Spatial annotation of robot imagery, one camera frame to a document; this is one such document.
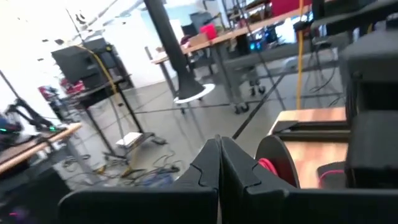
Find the spool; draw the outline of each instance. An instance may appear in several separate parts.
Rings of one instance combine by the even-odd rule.
[[[300,188],[299,177],[292,156],[285,143],[277,136],[271,135],[261,140],[255,160],[259,161],[262,166],[265,164],[266,169],[271,172],[275,169],[274,174],[290,185]]]

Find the yellow cable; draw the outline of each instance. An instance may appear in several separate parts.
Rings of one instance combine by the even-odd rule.
[[[300,1],[300,21],[303,17],[304,12],[304,0]],[[297,79],[297,89],[296,89],[296,108],[301,109],[301,87],[302,87],[302,79],[303,79],[303,45],[304,45],[304,36],[303,31],[298,32],[298,79]]]
[[[98,62],[99,66],[101,67],[102,71],[104,72],[104,74],[105,74],[106,78],[108,79],[109,83],[111,84],[112,91],[113,91],[113,93],[115,95],[116,103],[118,105],[120,105],[122,103],[122,101],[120,99],[120,96],[118,95],[118,91],[116,89],[116,85],[114,84],[111,74],[109,74],[108,70],[106,69],[106,67],[105,67],[104,63],[102,62],[102,60],[100,59],[100,57],[96,53],[94,53],[92,50],[87,49],[87,48],[85,48],[83,46],[76,45],[76,47],[81,48],[83,50],[86,50],[87,52],[92,54],[92,56],[95,58],[95,60]],[[132,164],[133,158],[134,158],[134,156],[131,157],[130,164]],[[130,170],[132,170],[132,167],[130,166],[130,164],[127,165],[128,168],[127,168],[126,171],[123,172],[122,176],[126,175],[127,173],[130,173]]]
[[[368,34],[370,34],[370,33],[372,32],[372,28],[373,28],[372,24],[369,24],[369,27],[368,27]]]
[[[104,74],[105,74],[106,78],[108,79],[109,83],[111,84],[111,88],[112,88],[113,93],[115,94],[115,96],[117,96],[116,103],[117,103],[117,104],[120,104],[120,103],[121,103],[121,100],[120,100],[120,98],[119,98],[118,91],[117,91],[117,89],[116,89],[116,85],[115,85],[114,82],[113,82],[113,79],[112,79],[112,77],[111,77],[111,74],[109,74],[108,70],[105,68],[104,63],[102,62],[102,60],[101,60],[101,59],[98,57],[98,55],[97,55],[96,53],[94,53],[92,50],[87,49],[87,48],[82,47],[82,46],[79,46],[79,45],[76,45],[76,47],[81,48],[81,49],[83,49],[83,50],[86,50],[87,52],[89,52],[90,54],[92,54],[92,56],[95,58],[95,60],[98,62],[99,66],[101,67],[102,71],[104,72]]]

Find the concrete floor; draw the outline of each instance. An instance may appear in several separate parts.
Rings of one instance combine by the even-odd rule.
[[[207,69],[199,69],[199,75],[207,72]],[[323,74],[326,78],[330,77],[332,70],[324,70]],[[338,95],[332,94],[330,87],[341,92],[340,74],[336,69],[329,88],[324,88],[318,93],[311,93],[310,89],[322,84],[318,81],[319,74],[316,72],[304,73],[303,80],[310,77],[307,82],[303,82],[302,88],[302,104],[303,108],[324,108]],[[261,80],[267,90],[271,88],[269,80]],[[287,110],[295,109],[295,89],[297,84],[297,75],[287,75],[278,86],[283,102]],[[250,96],[249,86],[247,83],[241,86],[243,98],[249,102],[250,111],[244,114],[234,114],[232,108],[228,106],[228,99],[223,91],[223,87],[217,85],[209,95],[203,98],[203,101],[194,101],[191,103],[192,112],[188,111],[182,115],[180,110],[172,102],[172,95],[166,83],[159,83],[152,86],[140,88],[138,90],[126,90],[125,94],[137,113],[137,117],[146,131],[154,132],[157,136],[167,140],[168,144],[158,146],[151,141],[146,141],[143,145],[133,150],[128,155],[131,158],[131,165],[135,169],[153,169],[153,162],[165,154],[175,155],[169,159],[172,161],[182,161],[177,165],[181,168],[179,174],[189,166],[189,163],[200,152],[201,147],[207,139],[213,138],[216,134],[221,136],[232,136],[234,132],[242,125],[248,117],[252,109],[258,104],[262,96]],[[343,106],[344,99],[340,99],[333,106]],[[113,113],[109,100],[94,105],[91,108],[99,126],[103,130],[105,136],[111,144],[121,139],[118,128],[118,122]],[[282,111],[282,107],[276,100],[275,93],[271,94],[268,101],[255,115],[246,129],[242,132],[236,142],[250,155],[255,155],[258,144],[262,138],[269,132],[278,114]],[[125,108],[119,110],[119,116],[122,113],[127,114]],[[101,141],[98,134],[91,127],[91,122],[83,114],[81,116],[83,127],[79,130],[80,139],[73,139],[74,144],[82,154],[90,154],[88,160],[89,165],[97,168],[106,164],[102,152],[108,151]],[[124,116],[120,120],[124,134],[130,131],[136,131],[136,126],[132,124],[130,116]],[[120,154],[125,154],[124,149],[116,149]],[[109,174],[120,173],[120,169],[125,167],[117,167],[112,169]],[[80,169],[73,172],[65,172],[65,169],[57,166],[61,176],[68,179],[69,184],[74,188],[79,188],[80,182],[84,175],[79,175]]]

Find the red box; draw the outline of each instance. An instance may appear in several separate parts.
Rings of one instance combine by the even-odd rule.
[[[273,17],[299,9],[300,7],[300,0],[271,0],[271,3]],[[310,5],[311,3],[312,0],[304,0],[304,6]]]
[[[200,28],[202,34],[206,34],[208,40],[213,40],[217,37],[217,30],[214,24],[208,24]]]

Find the caster wheel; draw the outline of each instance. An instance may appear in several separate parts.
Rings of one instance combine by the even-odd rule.
[[[254,87],[250,88],[250,95],[255,96],[256,95],[256,89]]]
[[[245,103],[243,106],[240,106],[240,108],[241,108],[241,111],[243,113],[246,113],[246,112],[248,112],[250,110],[250,107],[249,107],[248,103]]]
[[[266,92],[266,87],[265,86],[258,86],[258,91],[260,94],[264,94]]]
[[[234,111],[235,114],[241,114],[241,107],[240,106],[235,106],[234,109],[235,109],[235,111]]]

